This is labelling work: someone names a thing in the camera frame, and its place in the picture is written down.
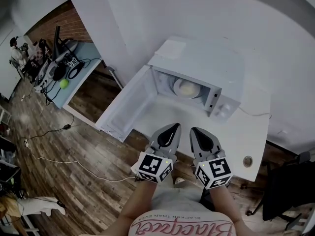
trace t-shirt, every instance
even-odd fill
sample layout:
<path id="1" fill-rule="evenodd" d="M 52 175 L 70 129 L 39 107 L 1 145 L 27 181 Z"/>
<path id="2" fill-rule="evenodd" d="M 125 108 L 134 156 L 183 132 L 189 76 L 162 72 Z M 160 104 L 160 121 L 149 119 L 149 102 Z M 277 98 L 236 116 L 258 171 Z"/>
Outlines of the t-shirt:
<path id="1" fill-rule="evenodd" d="M 128 236 L 137 235 L 235 236 L 236 232 L 222 213 L 152 210 L 132 223 Z"/>

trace white countertop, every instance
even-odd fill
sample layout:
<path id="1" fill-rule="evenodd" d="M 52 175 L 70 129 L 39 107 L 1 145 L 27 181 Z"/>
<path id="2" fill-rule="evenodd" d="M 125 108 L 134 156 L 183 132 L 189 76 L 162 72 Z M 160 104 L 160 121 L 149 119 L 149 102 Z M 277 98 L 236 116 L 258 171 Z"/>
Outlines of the white countertop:
<path id="1" fill-rule="evenodd" d="M 252 115 L 269 113 L 270 95 L 245 83 L 241 108 Z M 203 128 L 218 138 L 229 161 L 233 162 L 234 175 L 255 181 L 264 153 L 269 115 L 253 117 L 238 109 L 225 124 L 220 124 L 210 120 L 202 110 L 158 95 L 154 104 L 135 123 L 134 129 L 150 137 L 158 129 L 175 122 L 182 126 L 178 151 L 193 157 L 190 129 Z M 249 168 L 243 165 L 245 156 L 252 157 L 252 166 Z"/>

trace person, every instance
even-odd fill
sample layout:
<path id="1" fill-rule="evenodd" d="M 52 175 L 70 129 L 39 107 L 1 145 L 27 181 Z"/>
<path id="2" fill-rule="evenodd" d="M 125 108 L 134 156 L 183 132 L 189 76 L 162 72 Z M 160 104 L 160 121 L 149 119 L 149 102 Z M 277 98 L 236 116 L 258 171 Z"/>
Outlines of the person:
<path id="1" fill-rule="evenodd" d="M 22 69 L 25 67 L 27 63 L 26 56 L 21 52 L 21 50 L 17 47 L 16 38 L 12 38 L 10 40 L 10 47 L 11 47 L 11 57 L 19 64 L 19 68 Z"/>
<path id="2" fill-rule="evenodd" d="M 210 189 L 215 212 L 199 203 L 202 189 L 171 175 L 157 185 L 142 181 L 117 220 L 102 236 L 135 235 L 256 235 L 244 223 L 225 185 Z"/>
<path id="3" fill-rule="evenodd" d="M 50 216 L 52 209 L 57 209 L 62 215 L 65 215 L 65 209 L 57 202 L 58 200 L 54 197 L 18 199 L 13 193 L 6 193 L 0 197 L 0 219 L 5 215 L 9 215 L 14 228 L 21 235 L 28 236 L 20 222 L 20 218 L 23 215 L 41 214 L 41 212 Z"/>

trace table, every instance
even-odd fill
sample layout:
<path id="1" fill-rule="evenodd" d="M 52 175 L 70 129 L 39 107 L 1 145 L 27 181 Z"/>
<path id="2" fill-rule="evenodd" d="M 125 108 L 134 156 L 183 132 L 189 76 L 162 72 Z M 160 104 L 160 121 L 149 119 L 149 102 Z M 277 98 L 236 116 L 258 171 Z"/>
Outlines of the table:
<path id="1" fill-rule="evenodd" d="M 252 115 L 269 113 L 270 94 L 246 82 L 241 107 Z M 150 137 L 156 130 L 175 122 L 182 126 L 179 152 L 193 157 L 190 129 L 203 128 L 218 138 L 226 156 L 233 162 L 234 175 L 255 181 L 266 144 L 269 115 L 253 117 L 238 109 L 227 123 L 220 124 L 210 120 L 204 111 L 158 95 L 153 106 L 136 122 L 134 129 Z M 252 157 L 252 165 L 248 168 L 243 164 L 245 156 Z"/>
<path id="2" fill-rule="evenodd" d="M 59 83 L 56 83 L 52 90 L 48 93 L 48 96 L 52 99 L 56 96 L 57 97 L 53 100 L 54 104 L 58 108 L 64 108 L 80 120 L 84 121 L 85 123 L 89 124 L 90 126 L 96 128 L 95 123 L 87 119 L 84 115 L 80 114 L 68 104 L 72 97 L 75 95 L 77 90 L 81 87 L 83 82 L 87 79 L 87 77 L 94 71 L 94 69 L 98 66 L 98 64 L 102 61 L 102 57 L 99 54 L 96 46 L 93 43 L 79 43 L 77 48 L 75 49 L 74 53 L 78 57 L 78 59 L 94 59 L 92 60 L 86 68 L 83 68 L 80 73 L 69 80 L 69 85 L 65 89 L 61 89 L 60 92 L 57 94 L 60 86 Z"/>

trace tennis ball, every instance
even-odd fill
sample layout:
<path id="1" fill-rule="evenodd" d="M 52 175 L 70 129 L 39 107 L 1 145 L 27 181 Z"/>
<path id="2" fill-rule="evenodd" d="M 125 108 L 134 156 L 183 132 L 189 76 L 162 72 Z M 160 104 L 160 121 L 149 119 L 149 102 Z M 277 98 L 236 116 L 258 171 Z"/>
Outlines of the tennis ball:
<path id="1" fill-rule="evenodd" d="M 60 88 L 65 89 L 65 88 L 68 86 L 68 84 L 69 84 L 69 80 L 67 80 L 67 79 L 62 79 L 62 80 L 60 81 Z"/>

